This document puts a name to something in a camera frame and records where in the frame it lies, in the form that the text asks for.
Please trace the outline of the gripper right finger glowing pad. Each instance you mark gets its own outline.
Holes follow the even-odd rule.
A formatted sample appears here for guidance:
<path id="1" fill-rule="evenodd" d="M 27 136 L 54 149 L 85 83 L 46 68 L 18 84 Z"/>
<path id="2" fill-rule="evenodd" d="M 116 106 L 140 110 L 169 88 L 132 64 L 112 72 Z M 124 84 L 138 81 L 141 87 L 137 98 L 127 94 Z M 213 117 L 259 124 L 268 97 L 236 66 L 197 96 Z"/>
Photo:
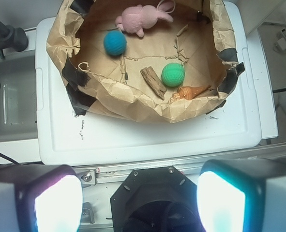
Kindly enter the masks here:
<path id="1" fill-rule="evenodd" d="M 208 232 L 286 232 L 286 158 L 208 160 L 196 201 Z"/>

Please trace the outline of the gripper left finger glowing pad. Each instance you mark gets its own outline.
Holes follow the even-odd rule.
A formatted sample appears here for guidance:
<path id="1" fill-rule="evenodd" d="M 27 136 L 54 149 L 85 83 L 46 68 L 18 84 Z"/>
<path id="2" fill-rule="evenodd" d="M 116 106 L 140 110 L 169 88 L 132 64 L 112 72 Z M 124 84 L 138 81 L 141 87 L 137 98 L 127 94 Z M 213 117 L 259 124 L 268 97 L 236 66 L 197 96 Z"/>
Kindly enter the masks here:
<path id="1" fill-rule="evenodd" d="M 82 184 L 68 165 L 0 165 L 0 232 L 76 232 Z"/>

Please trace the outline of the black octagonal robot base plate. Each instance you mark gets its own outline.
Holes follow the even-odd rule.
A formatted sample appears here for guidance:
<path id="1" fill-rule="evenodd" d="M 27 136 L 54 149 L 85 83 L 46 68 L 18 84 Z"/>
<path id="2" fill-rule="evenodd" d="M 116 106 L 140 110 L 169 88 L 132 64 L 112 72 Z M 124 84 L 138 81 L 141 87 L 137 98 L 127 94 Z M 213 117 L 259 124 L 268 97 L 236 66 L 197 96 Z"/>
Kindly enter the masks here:
<path id="1" fill-rule="evenodd" d="M 203 232 L 196 184 L 175 167 L 133 170 L 110 198 L 116 232 Z"/>

